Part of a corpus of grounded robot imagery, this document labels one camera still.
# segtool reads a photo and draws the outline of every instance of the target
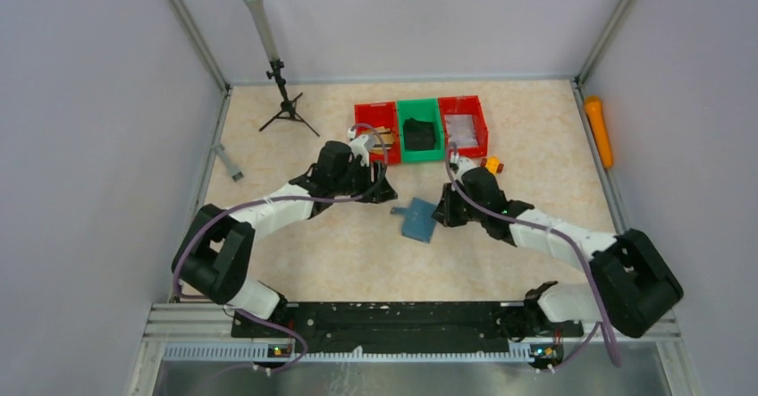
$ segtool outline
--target speckled floor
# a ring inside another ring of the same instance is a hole
[[[290,85],[304,92],[299,112],[321,133],[276,121],[274,86],[235,88],[222,142],[245,178],[232,182],[216,158],[206,202],[233,206],[260,198],[302,174],[328,139],[345,140],[353,105],[397,99],[478,95],[490,131],[490,155],[509,198],[597,231],[612,231],[571,88],[565,80]],[[381,205],[333,206],[257,242],[250,275],[290,300],[522,299],[549,280],[583,275],[544,254],[491,240],[476,225],[437,225],[431,244],[400,235],[393,206],[413,197],[436,203],[446,182],[442,163],[390,167],[400,199]]]

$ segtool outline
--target microphone stand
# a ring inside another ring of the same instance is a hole
[[[296,97],[293,99],[290,99],[290,97],[287,95],[287,89],[284,87],[284,85],[287,84],[287,80],[282,77],[282,68],[284,68],[284,63],[281,59],[277,59],[276,61],[271,61],[271,71],[265,72],[265,75],[268,76],[269,79],[273,78],[276,81],[276,86],[279,88],[279,93],[282,94],[282,103],[280,104],[281,110],[279,110],[279,113],[275,114],[274,117],[268,120],[263,126],[260,127],[258,132],[264,130],[268,125],[271,124],[271,122],[277,120],[277,119],[283,119],[285,121],[294,121],[294,122],[301,122],[305,123],[308,128],[310,128],[311,131],[317,136],[318,132],[313,129],[312,126],[308,122],[306,122],[305,119],[303,119],[303,116],[301,116],[298,111],[298,100],[300,97],[303,96],[303,93],[300,92]]]
[[[250,14],[253,16],[253,22],[256,24],[256,30],[258,31],[258,36],[260,36],[261,43],[263,44],[265,55],[268,57],[268,63],[271,64],[271,71],[265,72],[265,75],[268,76],[268,79],[274,79],[276,81],[279,93],[282,94],[282,103],[280,104],[281,109],[279,110],[279,113],[269,119],[258,131],[260,132],[266,129],[271,122],[277,119],[282,119],[284,121],[304,123],[317,137],[321,137],[318,135],[318,132],[316,132],[316,130],[303,119],[303,116],[298,114],[298,100],[303,96],[302,92],[294,99],[290,99],[290,96],[287,94],[287,88],[284,87],[284,85],[287,84],[287,80],[282,77],[284,63],[279,57],[279,51],[276,50],[274,34],[271,32],[271,27],[268,24],[268,17],[265,15],[263,0],[242,1],[245,2],[245,5],[250,10]]]

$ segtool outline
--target orange foam cylinder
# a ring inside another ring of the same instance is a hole
[[[608,132],[605,130],[605,121],[602,119],[602,102],[598,97],[589,97],[585,100],[585,112],[593,130],[594,143],[597,145],[597,153],[600,162],[605,169],[613,166],[613,154],[611,142],[608,140]]]

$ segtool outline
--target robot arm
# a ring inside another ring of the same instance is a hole
[[[278,197],[335,198],[363,194],[358,202],[382,203],[398,197],[383,177],[382,163],[368,162],[374,138],[360,135],[349,144],[327,141],[318,160],[308,170],[263,198],[258,206],[225,216],[215,224],[189,253],[180,278],[217,304],[231,304],[260,318],[271,317],[286,304],[280,293],[248,278],[250,254],[256,242],[291,223],[321,214],[332,204],[306,199],[276,201]],[[208,204],[198,211],[172,263],[175,271],[179,257],[201,227],[223,210]],[[218,251],[212,242],[223,241]]]
[[[454,158],[451,166],[456,180],[478,205],[566,233],[589,262],[611,324],[625,335],[642,336],[682,298],[676,277],[644,233],[634,229],[621,235],[588,231],[549,216],[531,204],[507,199],[494,175],[470,159]],[[582,269],[574,249],[555,233],[507,223],[482,213],[469,205],[450,183],[444,185],[433,218],[445,226],[478,222],[496,240],[542,251]],[[549,282],[530,291],[526,300],[536,301],[546,318],[554,323],[600,321],[600,311],[586,283]]]

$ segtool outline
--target white wall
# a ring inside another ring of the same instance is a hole
[[[0,394],[125,391],[218,106],[165,0],[0,0]]]
[[[618,0],[264,0],[298,81],[569,76]],[[241,0],[185,0],[231,83],[266,81]]]
[[[676,313],[706,394],[754,394],[758,0],[638,0],[588,91],[632,223],[684,287]]]

